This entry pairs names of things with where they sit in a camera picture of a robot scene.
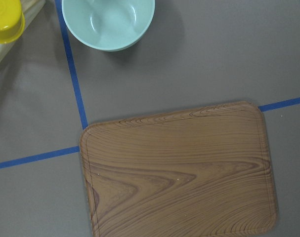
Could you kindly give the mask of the green ceramic bowl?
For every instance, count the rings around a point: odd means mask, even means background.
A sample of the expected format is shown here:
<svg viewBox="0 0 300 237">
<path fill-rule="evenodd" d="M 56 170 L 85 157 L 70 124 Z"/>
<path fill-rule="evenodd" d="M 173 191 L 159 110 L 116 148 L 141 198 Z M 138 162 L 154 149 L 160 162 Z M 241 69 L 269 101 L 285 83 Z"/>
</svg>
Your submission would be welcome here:
<svg viewBox="0 0 300 237">
<path fill-rule="evenodd" d="M 71 34 L 81 43 L 114 52 L 136 44 L 148 30 L 154 0 L 63 0 L 62 15 Z"/>
</svg>

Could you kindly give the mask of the yellow cup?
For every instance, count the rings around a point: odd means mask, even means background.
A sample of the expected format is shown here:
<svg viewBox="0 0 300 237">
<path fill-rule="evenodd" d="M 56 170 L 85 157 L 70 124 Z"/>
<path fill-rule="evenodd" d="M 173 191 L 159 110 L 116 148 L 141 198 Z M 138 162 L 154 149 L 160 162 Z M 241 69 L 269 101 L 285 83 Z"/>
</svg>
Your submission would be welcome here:
<svg viewBox="0 0 300 237">
<path fill-rule="evenodd" d="M 0 0 L 0 44 L 16 41 L 23 33 L 25 18 L 19 0 Z"/>
</svg>

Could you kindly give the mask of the wooden cup rack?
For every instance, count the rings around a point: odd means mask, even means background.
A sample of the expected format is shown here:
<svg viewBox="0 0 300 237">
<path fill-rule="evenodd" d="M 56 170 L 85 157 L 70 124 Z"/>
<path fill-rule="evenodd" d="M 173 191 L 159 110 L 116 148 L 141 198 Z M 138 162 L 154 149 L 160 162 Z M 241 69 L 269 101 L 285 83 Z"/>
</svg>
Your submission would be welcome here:
<svg viewBox="0 0 300 237">
<path fill-rule="evenodd" d="M 44 0 L 20 0 L 22 4 L 22 11 L 25 18 L 24 31 L 34 20 L 37 14 L 45 5 Z M 4 59 L 5 55 L 11 50 L 16 41 L 7 44 L 0 44 L 0 62 Z"/>
</svg>

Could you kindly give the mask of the wooden tray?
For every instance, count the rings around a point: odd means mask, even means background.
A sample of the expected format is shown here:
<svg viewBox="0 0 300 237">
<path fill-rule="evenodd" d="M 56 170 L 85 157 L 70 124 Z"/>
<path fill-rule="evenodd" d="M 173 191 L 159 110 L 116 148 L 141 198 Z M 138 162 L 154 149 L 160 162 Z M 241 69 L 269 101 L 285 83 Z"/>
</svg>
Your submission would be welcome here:
<svg viewBox="0 0 300 237">
<path fill-rule="evenodd" d="M 92 124 L 80 152 L 94 237 L 251 237 L 277 222 L 252 103 Z"/>
</svg>

